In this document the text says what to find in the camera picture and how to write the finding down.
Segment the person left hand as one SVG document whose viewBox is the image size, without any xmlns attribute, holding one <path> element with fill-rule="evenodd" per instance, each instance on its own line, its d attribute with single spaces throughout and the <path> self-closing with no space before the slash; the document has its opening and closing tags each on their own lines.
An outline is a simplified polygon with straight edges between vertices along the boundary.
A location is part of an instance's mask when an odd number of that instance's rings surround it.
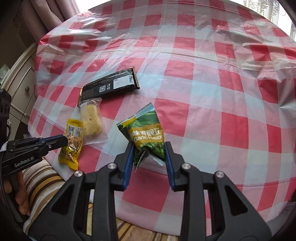
<svg viewBox="0 0 296 241">
<path fill-rule="evenodd" d="M 17 190 L 15 194 L 15 200 L 18 204 L 18 209 L 22 215 L 30 216 L 30 202 L 27 195 L 27 190 L 23 181 L 23 173 L 16 174 Z"/>
</svg>

